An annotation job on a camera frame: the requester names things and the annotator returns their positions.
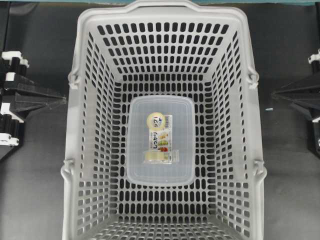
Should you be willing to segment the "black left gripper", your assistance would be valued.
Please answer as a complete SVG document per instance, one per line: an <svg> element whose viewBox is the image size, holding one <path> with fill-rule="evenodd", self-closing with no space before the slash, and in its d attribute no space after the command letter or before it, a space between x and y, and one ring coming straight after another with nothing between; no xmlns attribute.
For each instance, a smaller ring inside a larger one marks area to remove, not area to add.
<svg viewBox="0 0 320 240"><path fill-rule="evenodd" d="M20 51L0 54L0 145L17 147L30 112L66 104L66 96L26 78L28 60ZM16 96L18 92L34 96Z"/></svg>

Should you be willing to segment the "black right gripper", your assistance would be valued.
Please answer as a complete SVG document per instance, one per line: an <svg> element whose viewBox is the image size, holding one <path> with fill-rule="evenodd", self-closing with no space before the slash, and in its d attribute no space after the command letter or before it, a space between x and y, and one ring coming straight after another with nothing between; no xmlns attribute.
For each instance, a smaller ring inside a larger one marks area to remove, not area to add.
<svg viewBox="0 0 320 240"><path fill-rule="evenodd" d="M314 148L320 151L320 49L308 58L312 77L293 81L272 93L273 99L286 101L312 121Z"/></svg>

